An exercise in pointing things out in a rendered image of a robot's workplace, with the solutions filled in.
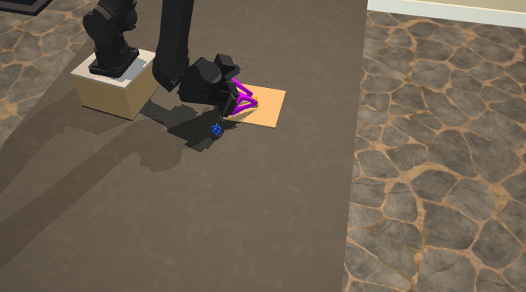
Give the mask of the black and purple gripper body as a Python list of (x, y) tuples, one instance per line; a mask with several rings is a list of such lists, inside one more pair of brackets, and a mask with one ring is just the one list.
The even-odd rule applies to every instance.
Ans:
[(226, 83), (231, 91), (231, 94), (226, 103), (208, 101), (209, 92), (206, 94), (204, 102), (201, 103), (201, 104), (218, 106), (219, 111), (222, 117), (224, 118), (227, 118), (229, 115), (232, 114), (235, 106), (237, 105), (237, 98), (239, 97), (239, 92), (233, 82), (233, 79), (230, 79)]

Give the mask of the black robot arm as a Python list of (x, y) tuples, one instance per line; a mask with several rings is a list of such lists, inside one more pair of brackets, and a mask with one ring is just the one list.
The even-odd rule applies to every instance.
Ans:
[[(130, 47), (123, 36), (136, 27), (136, 4), (136, 0), (99, 0), (83, 17), (97, 56), (88, 66), (90, 73), (120, 78), (138, 57), (138, 48)], [(241, 69), (234, 58), (218, 53), (214, 62), (200, 57), (190, 65), (188, 36), (193, 6), (194, 0), (163, 0), (152, 74), (168, 92), (181, 82), (177, 94), (182, 102), (203, 103), (209, 92), (208, 101), (226, 103), (231, 94), (226, 82)]]

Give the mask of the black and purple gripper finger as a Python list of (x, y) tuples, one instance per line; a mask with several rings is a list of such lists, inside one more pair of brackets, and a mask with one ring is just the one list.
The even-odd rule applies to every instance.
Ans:
[[(243, 101), (248, 101), (248, 102), (251, 102), (251, 103), (243, 105), (243, 106), (238, 106), (239, 103), (241, 103)], [(235, 115), (236, 113), (241, 112), (244, 109), (251, 108), (251, 107), (255, 106), (257, 103), (258, 103), (258, 101), (254, 100), (253, 98), (251, 98), (251, 97), (247, 96), (246, 94), (244, 94), (244, 93), (239, 91), (239, 97), (237, 98), (237, 105), (235, 106), (235, 108), (234, 108), (234, 110), (233, 110), (231, 115)]]
[(247, 88), (245, 88), (243, 85), (241, 85), (241, 84), (240, 84), (235, 78), (232, 78), (232, 79), (233, 79), (233, 82), (234, 82), (234, 84), (235, 84), (236, 87), (238, 87), (238, 88), (241, 89), (242, 91), (246, 92), (246, 93), (247, 93), (247, 94), (246, 94), (247, 96), (252, 97), (253, 93), (252, 93), (249, 89), (247, 89)]

